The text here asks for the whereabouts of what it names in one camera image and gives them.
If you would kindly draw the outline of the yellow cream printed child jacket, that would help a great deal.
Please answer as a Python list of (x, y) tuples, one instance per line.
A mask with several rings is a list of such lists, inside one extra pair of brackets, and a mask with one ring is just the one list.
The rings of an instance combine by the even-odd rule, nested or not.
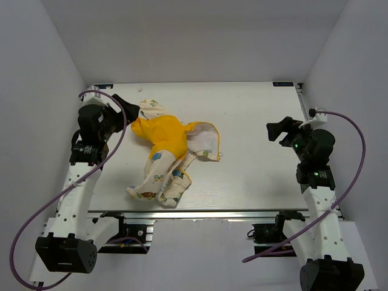
[(151, 142), (152, 148), (144, 181), (125, 190), (133, 199), (155, 199), (166, 208), (175, 208), (192, 184), (186, 173), (189, 165), (199, 157), (220, 160), (219, 132), (209, 122), (182, 123), (154, 99), (145, 99), (139, 106), (140, 116), (131, 123), (131, 130)]

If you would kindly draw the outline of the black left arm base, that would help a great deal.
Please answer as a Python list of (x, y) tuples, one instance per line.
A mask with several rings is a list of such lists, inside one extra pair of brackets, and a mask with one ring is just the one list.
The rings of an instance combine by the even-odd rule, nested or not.
[(105, 254), (146, 254), (152, 242), (153, 229), (150, 224), (128, 222), (122, 212), (104, 212), (99, 218), (118, 220), (118, 233), (100, 248)]

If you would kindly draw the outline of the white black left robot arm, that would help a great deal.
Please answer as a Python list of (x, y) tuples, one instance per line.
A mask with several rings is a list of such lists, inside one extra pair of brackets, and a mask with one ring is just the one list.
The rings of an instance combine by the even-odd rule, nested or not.
[(140, 108), (114, 94), (112, 101), (120, 108), (117, 112), (95, 90), (81, 99), (84, 105), (78, 111), (79, 129), (72, 140), (64, 194), (51, 228), (35, 244), (49, 272), (90, 273), (98, 251), (110, 239), (121, 242), (128, 235), (128, 227), (119, 214), (103, 214), (91, 224), (87, 214), (103, 166), (114, 153), (107, 142), (114, 133), (125, 134)]

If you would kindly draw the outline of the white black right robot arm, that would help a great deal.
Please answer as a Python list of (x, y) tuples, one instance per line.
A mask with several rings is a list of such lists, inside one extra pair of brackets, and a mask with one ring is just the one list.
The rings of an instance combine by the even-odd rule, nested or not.
[(269, 141), (285, 133), (279, 144), (296, 153), (299, 164), (296, 180), (307, 204), (310, 221), (297, 212), (280, 212), (273, 227), (274, 236), (290, 241), (301, 265), (302, 290), (357, 290), (365, 277), (364, 267), (351, 258), (336, 212), (335, 181), (328, 165), (335, 137), (317, 128), (325, 119), (307, 122), (285, 117), (266, 125)]

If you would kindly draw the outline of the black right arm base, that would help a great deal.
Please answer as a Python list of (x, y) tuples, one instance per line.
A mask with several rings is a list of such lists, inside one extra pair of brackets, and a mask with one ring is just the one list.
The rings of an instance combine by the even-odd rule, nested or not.
[(248, 231), (247, 237), (253, 239), (255, 243), (255, 254), (259, 254), (287, 239), (287, 236), (283, 234), (283, 227), (286, 221), (291, 220), (306, 221), (300, 212), (282, 210), (275, 216), (275, 222), (273, 223), (253, 224), (253, 229)]

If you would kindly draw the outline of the blue label sticker left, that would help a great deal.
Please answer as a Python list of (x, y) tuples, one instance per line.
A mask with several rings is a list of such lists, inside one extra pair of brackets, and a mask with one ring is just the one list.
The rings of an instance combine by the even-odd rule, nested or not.
[(100, 90), (107, 90), (113, 88), (113, 84), (96, 84), (95, 86)]

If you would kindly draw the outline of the blue label sticker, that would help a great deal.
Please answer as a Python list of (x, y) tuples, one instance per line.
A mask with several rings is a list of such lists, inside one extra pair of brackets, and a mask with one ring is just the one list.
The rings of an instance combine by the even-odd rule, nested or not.
[(107, 90), (113, 88), (113, 84), (96, 84), (95, 86), (100, 90)]
[(274, 87), (293, 87), (293, 82), (290, 81), (273, 81), (272, 82)]

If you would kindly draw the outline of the blue label sticker right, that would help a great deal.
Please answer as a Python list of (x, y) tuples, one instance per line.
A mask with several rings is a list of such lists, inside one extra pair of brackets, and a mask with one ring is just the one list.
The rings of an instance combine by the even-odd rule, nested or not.
[(272, 82), (274, 87), (293, 87), (293, 82), (290, 81), (273, 81)]

